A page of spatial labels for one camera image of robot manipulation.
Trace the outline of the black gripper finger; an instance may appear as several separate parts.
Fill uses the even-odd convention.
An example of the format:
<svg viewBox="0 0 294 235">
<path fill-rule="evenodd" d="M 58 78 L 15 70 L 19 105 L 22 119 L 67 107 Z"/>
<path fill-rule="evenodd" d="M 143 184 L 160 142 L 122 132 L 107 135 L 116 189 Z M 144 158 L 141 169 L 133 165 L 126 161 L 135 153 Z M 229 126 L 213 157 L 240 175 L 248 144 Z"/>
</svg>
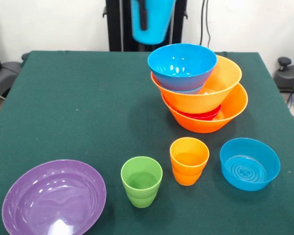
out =
<svg viewBox="0 0 294 235">
<path fill-rule="evenodd" d="M 146 1 L 138 0 L 139 3 L 139 16 L 140 16 L 140 29 L 142 31 L 147 30 L 147 9 L 146 9 Z"/>
</svg>

